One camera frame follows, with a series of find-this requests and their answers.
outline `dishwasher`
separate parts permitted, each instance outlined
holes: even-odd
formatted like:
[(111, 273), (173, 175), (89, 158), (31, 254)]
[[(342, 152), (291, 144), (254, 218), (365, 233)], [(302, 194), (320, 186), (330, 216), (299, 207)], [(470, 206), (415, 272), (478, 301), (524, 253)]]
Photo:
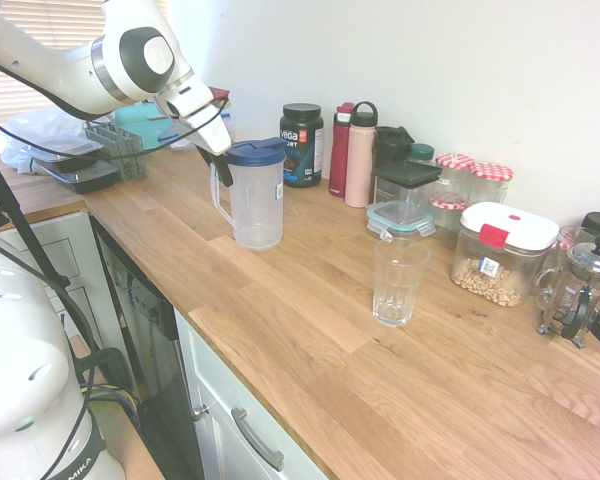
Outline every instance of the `dishwasher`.
[[(156, 458), (156, 463), (166, 477), (165, 470), (177, 469), (174, 465), (184, 462), (185, 470), (188, 468), (196, 480), (203, 480), (173, 306), (104, 227), (93, 217), (91, 221), (110, 276), (112, 295), (117, 296), (122, 311), (120, 323), (131, 361), (134, 393), (149, 421), (143, 434), (148, 446), (158, 449), (151, 453), (163, 458), (164, 469), (160, 458)], [(163, 438), (165, 432), (181, 458), (173, 458), (173, 449)], [(173, 477), (181, 474), (182, 471), (174, 473)]]

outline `protein powder container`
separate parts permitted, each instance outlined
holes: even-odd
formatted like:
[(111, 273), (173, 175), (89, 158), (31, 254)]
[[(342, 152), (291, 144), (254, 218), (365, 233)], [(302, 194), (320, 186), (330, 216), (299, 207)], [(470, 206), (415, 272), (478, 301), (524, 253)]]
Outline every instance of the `protein powder container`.
[(324, 120), (320, 106), (312, 103), (289, 103), (282, 107), (280, 137), (287, 141), (284, 161), (284, 184), (290, 187), (313, 187), (322, 178), (322, 139)]

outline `french press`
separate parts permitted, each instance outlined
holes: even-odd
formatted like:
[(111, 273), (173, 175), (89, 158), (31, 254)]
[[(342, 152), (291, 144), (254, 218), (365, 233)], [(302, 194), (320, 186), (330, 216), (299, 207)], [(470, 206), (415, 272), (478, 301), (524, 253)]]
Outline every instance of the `french press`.
[(567, 251), (538, 333), (559, 332), (579, 348), (600, 307), (600, 235)]

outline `container with nuts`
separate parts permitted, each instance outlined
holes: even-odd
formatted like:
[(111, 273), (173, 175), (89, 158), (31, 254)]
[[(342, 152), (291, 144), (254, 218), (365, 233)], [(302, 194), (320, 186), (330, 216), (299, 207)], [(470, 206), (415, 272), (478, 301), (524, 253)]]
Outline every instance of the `container with nuts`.
[(515, 307), (558, 235), (551, 220), (499, 203), (467, 208), (451, 268), (451, 281), (503, 307)]

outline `window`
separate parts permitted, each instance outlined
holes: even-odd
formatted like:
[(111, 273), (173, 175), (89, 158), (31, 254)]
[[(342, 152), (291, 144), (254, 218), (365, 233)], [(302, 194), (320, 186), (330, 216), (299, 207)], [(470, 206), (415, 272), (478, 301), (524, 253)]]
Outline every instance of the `window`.
[[(169, 19), (169, 0), (154, 0)], [(102, 35), (103, 0), (3, 0), (0, 13), (39, 42), (73, 48)], [(52, 105), (45, 96), (0, 72), (0, 123)]]

